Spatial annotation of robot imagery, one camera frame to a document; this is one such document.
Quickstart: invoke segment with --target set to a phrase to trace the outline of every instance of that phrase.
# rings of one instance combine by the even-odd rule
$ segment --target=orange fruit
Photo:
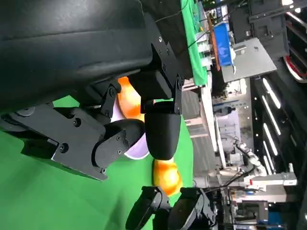
[[[127,77],[119,78],[118,82],[121,85],[118,104],[124,117],[144,122],[144,114],[141,114],[141,96],[135,91]]]

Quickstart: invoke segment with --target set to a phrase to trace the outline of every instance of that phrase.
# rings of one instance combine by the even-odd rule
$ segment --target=green table surface
[[[196,40],[195,34],[200,32],[198,6],[194,3],[194,0],[181,0],[181,8],[183,9],[182,15],[186,30],[187,42],[188,45],[190,45]],[[189,48],[189,56],[192,65],[194,83],[196,85],[206,84],[207,69],[201,66],[201,58],[203,55],[198,52],[196,43],[191,45]]]
[[[78,105],[71,97],[56,106]],[[128,214],[152,185],[152,161],[120,158],[100,182],[22,155],[23,142],[0,132],[0,221],[3,230],[123,230]],[[181,120],[175,162],[184,186],[192,186],[193,145]],[[170,199],[173,204],[179,197]],[[149,221],[145,230],[152,229]]]

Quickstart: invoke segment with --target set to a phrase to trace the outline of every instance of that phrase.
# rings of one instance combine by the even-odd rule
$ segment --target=fluorescent light
[[[272,88],[270,87],[268,81],[265,78],[263,78],[262,81],[263,81],[263,84],[264,84],[265,88],[267,89],[268,93],[270,94],[272,100],[274,101],[276,107],[278,109],[280,109],[282,106],[281,106],[279,100],[277,99],[275,93],[273,92]]]
[[[271,147],[272,147],[273,153],[274,153],[275,156],[277,156],[277,155],[278,155],[277,148],[276,148],[276,146],[275,146],[275,144],[274,144],[274,142],[273,142],[273,139],[272,139],[272,136],[271,136],[271,134],[270,134],[270,132],[269,132],[269,129],[268,129],[267,124],[264,123],[264,124],[263,124],[263,127],[264,127],[265,133],[266,133],[267,136],[268,136],[268,139],[269,139],[270,145],[271,145]]]
[[[273,169],[273,171],[275,171],[275,168],[274,168],[274,165],[273,165],[273,162],[272,162],[272,158],[270,156],[269,149],[268,149],[268,146],[267,146],[267,143],[265,142],[265,140],[263,141],[263,145],[264,145],[265,151],[266,151],[266,153],[268,155],[270,166]]]
[[[268,162],[267,156],[264,156],[263,159],[264,159],[265,167],[267,168],[268,174],[272,175],[272,171],[271,171],[271,168],[269,166],[269,162]]]
[[[274,118],[274,116],[273,116],[273,114],[272,114],[272,111],[271,111],[271,109],[270,109],[270,107],[269,107],[269,104],[268,104],[267,100],[265,99],[264,96],[262,96],[262,99],[263,99],[263,102],[264,102],[265,107],[266,107],[267,110],[268,110],[268,113],[269,113],[269,115],[270,115],[270,118],[271,118],[271,120],[272,120],[272,122],[273,122],[273,125],[274,125],[274,127],[275,127],[275,130],[276,130],[277,134],[278,134],[278,135],[281,135],[280,129],[278,128],[278,125],[277,125],[277,123],[276,123],[276,121],[275,121],[275,118]]]
[[[282,0],[283,6],[287,6],[293,3],[293,0]]]

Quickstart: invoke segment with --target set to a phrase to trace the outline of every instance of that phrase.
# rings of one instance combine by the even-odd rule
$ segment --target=blue container
[[[214,27],[217,53],[221,66],[233,65],[226,23]]]

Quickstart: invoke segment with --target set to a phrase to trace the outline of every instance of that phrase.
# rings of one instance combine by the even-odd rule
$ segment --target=machine
[[[173,157],[183,76],[137,0],[4,0],[0,13],[0,127],[24,140],[24,154],[97,180],[144,132],[154,158]],[[145,124],[110,122],[122,76]],[[80,106],[54,108],[66,95]]]

